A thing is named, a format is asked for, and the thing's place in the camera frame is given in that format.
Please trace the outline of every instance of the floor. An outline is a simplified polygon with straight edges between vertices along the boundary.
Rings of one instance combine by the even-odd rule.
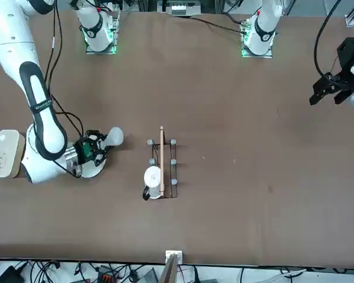
[[[20,266],[18,261],[2,261],[0,262],[0,275],[10,266]],[[31,266],[33,263],[28,264],[21,275],[24,277],[25,282],[31,282],[30,280],[30,272]],[[115,269],[122,264],[112,264],[112,268]],[[77,264],[75,262],[62,262],[61,266],[58,270],[54,267],[48,272],[48,275],[54,282],[61,282],[61,283],[69,283],[69,282],[83,282],[81,274],[74,275],[75,269]],[[132,269],[136,269],[139,265],[131,265]],[[138,271],[138,276],[141,278],[152,268],[155,269],[156,275],[160,278],[164,266],[160,265],[145,265],[141,267]],[[176,283],[187,283],[194,281],[194,268],[192,266],[184,266],[181,265],[181,271],[183,273],[183,277],[181,275],[181,271],[178,272],[177,281]],[[32,279],[33,282],[35,277],[38,274],[40,269],[35,266],[32,272]],[[81,270],[83,272],[84,278],[89,282],[89,279],[96,279],[97,272],[89,265],[89,264],[82,264]],[[219,283],[249,283],[249,282],[266,282],[265,280],[273,278],[277,275],[280,275],[279,270],[267,270],[267,269],[245,269],[242,275],[242,281],[240,281],[240,275],[242,268],[241,267],[214,267],[214,266],[198,266],[197,267],[199,279],[202,283],[204,280],[209,279],[216,279]],[[124,271],[120,272],[120,276],[124,277]],[[277,278],[274,282],[276,283],[288,283],[291,282],[289,279],[286,278]],[[354,275],[349,274],[336,274],[336,273],[324,273],[324,272],[305,272],[299,277],[293,278],[294,283],[322,283],[322,282],[331,282],[331,283],[341,283],[341,282],[349,282],[354,283]]]

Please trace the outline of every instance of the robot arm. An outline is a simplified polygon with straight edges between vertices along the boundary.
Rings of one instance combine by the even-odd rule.
[[[53,9],[50,2],[0,1],[0,63],[27,98],[38,153],[46,160],[57,160],[67,147],[67,134],[55,115],[25,14],[46,14]]]
[[[72,0],[70,5],[75,5],[91,49],[102,51],[113,42],[107,32],[109,16],[84,3]],[[65,172],[75,177],[93,177],[101,171],[107,151],[123,141],[119,128],[112,128],[108,135],[87,131],[86,136],[67,148],[67,135],[56,118],[28,26],[29,15],[47,14],[53,9],[54,0],[0,0],[0,63],[23,90],[34,121],[27,131],[22,160],[32,183]]]
[[[250,19],[251,31],[245,46],[255,55],[266,54],[276,33],[276,27],[282,16],[281,0],[263,0],[260,14]]]
[[[334,97],[336,104],[343,103],[350,97],[354,106],[354,37],[346,38],[337,48],[341,71],[333,75],[326,73],[314,85],[314,94],[310,97],[310,104],[315,105],[324,96],[337,93]]]

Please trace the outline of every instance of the white container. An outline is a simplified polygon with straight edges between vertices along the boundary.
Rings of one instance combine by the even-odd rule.
[[[161,170],[157,166],[148,167],[144,173],[144,183],[148,187],[147,194],[150,199],[158,199],[161,197]]]
[[[0,178],[17,176],[24,147],[25,138],[18,131],[0,131]]]

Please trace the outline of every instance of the white plug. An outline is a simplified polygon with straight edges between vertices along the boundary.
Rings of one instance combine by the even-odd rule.
[[[165,251],[165,263],[171,255],[177,255],[178,265],[182,264],[182,251]]]

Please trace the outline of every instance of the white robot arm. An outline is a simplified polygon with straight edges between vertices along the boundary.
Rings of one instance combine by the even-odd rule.
[[[281,0],[263,0],[260,14],[251,17],[252,28],[244,44],[253,54],[264,55],[269,51],[282,11]]]
[[[69,3],[76,10],[90,48],[94,51],[107,48],[113,42],[108,36],[107,14],[85,5],[85,0]],[[93,177],[101,171],[106,152],[123,142],[123,132],[115,127],[108,135],[87,131],[75,143],[68,143],[55,115],[28,26],[28,16],[44,15],[53,9],[54,0],[0,0],[0,63],[23,90],[34,121],[27,131],[22,160],[32,183],[65,172],[76,177]]]
[[[46,160],[56,160],[65,152],[67,135],[56,118],[25,14],[46,14],[53,9],[50,2],[0,1],[0,63],[25,93],[38,136],[38,153]]]

